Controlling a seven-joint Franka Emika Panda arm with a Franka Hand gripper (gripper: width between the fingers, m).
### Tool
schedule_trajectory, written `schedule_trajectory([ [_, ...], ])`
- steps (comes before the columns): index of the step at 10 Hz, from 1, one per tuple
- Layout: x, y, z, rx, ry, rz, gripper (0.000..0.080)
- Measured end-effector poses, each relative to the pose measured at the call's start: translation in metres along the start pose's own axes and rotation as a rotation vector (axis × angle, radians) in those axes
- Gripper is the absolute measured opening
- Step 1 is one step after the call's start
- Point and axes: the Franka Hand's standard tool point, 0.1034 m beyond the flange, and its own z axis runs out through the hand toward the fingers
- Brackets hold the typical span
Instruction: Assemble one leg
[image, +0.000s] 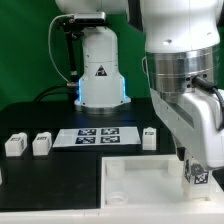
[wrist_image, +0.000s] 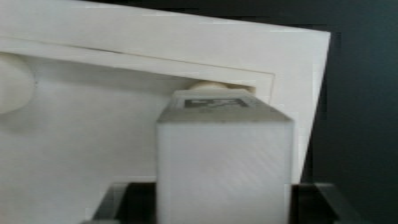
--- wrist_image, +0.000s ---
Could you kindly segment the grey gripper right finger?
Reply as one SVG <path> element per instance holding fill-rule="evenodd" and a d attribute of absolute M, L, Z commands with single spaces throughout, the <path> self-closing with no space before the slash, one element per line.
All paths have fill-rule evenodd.
<path fill-rule="evenodd" d="M 359 213 L 330 183 L 291 186 L 290 224 L 357 224 Z"/>

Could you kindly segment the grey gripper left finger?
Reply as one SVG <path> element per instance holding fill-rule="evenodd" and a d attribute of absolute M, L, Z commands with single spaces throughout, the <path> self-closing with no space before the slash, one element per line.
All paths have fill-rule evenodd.
<path fill-rule="evenodd" d="M 114 183 L 92 218 L 80 224 L 156 224 L 156 183 Z"/>

